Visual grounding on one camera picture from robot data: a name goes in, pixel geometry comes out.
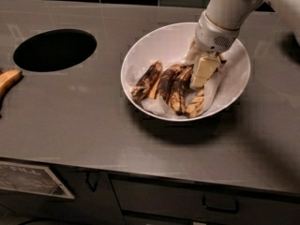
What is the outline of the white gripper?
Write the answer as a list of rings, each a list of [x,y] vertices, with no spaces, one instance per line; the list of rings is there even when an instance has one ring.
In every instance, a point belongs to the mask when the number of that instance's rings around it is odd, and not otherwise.
[[[220,65],[214,55],[201,56],[202,52],[224,53],[228,51],[239,35],[239,30],[228,30],[213,24],[204,11],[195,28],[195,40],[192,40],[185,62],[194,64],[190,87],[203,87]]]

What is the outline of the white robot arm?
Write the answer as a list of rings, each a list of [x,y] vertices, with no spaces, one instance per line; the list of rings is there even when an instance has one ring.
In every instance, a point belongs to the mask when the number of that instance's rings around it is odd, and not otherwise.
[[[248,15],[263,2],[290,26],[300,44],[300,0],[210,0],[196,24],[186,60],[198,68],[197,58],[202,55],[213,57],[228,51]]]

